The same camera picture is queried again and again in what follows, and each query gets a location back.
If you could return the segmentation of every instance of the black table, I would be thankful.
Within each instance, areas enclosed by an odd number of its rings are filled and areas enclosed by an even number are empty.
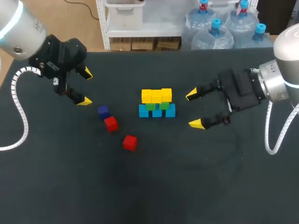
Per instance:
[[[267,102],[202,131],[188,122],[223,109],[218,93],[185,95],[228,67],[258,67],[271,49],[169,53],[89,53],[94,79],[71,74],[90,106],[56,95],[52,81],[24,74],[17,93],[29,136],[0,153],[0,223],[198,224],[299,222],[298,119],[275,156],[264,149]],[[0,145],[23,132],[10,95],[14,62],[0,89]],[[140,119],[141,89],[172,88],[174,119]],[[107,104],[119,131],[109,134],[97,106]],[[274,105],[272,145],[291,111]],[[134,153],[122,148],[138,137]]]

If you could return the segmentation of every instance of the red block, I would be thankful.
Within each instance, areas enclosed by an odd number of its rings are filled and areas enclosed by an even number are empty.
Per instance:
[[[117,121],[113,116],[104,120],[107,130],[111,133],[118,129]]]
[[[126,150],[135,151],[137,146],[137,138],[132,135],[127,135],[123,141],[123,147]]]

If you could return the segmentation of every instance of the yellow block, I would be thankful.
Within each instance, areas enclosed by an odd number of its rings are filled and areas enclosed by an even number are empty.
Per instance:
[[[189,100],[188,96],[194,95],[196,93],[197,93],[197,88],[195,87],[194,90],[192,90],[191,92],[188,93],[188,95],[186,96],[186,99]]]
[[[203,125],[201,123],[201,119],[191,121],[191,122],[189,122],[189,125],[194,128],[199,128],[199,129],[205,130],[205,127],[203,127]]]
[[[171,102],[171,101],[172,101],[172,90],[162,89],[162,102]]]
[[[151,92],[151,103],[152,104],[162,103],[162,90],[152,90],[152,92]]]
[[[141,90],[143,104],[151,104],[152,90]]]
[[[86,106],[86,105],[89,105],[91,103],[92,103],[92,101],[89,98],[85,97],[84,101],[82,103],[77,104],[77,105]]]

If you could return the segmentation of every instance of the white bin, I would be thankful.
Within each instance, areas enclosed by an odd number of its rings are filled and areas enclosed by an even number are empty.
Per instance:
[[[110,24],[114,30],[136,30],[142,27],[142,13],[144,2],[137,4],[109,4],[105,6],[109,10]]]

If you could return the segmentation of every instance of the green block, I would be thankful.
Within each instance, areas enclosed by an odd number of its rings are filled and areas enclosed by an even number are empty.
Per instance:
[[[156,109],[156,104],[146,104],[145,108],[147,111],[154,111]]]
[[[168,110],[169,109],[169,102],[164,102],[159,105],[160,110]]]

